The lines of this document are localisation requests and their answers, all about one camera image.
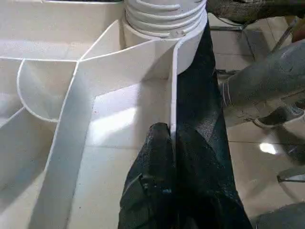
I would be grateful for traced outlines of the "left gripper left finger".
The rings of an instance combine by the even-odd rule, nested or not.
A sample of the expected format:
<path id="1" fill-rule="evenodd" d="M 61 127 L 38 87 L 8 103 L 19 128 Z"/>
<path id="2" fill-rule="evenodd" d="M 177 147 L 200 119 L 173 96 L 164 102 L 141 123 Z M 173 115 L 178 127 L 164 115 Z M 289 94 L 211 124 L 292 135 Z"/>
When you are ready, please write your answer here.
<path id="1" fill-rule="evenodd" d="M 174 172 L 168 125 L 155 123 L 127 174 L 118 228 L 171 229 L 176 217 Z"/>

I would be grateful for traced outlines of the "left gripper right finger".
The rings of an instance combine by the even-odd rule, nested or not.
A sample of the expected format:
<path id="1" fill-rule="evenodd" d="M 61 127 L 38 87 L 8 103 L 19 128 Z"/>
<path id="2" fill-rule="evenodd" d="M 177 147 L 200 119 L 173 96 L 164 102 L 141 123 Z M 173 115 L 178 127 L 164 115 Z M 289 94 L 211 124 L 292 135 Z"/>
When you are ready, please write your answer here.
<path id="1" fill-rule="evenodd" d="M 176 136 L 179 225 L 182 229 L 250 229 L 232 171 L 194 129 Z"/>

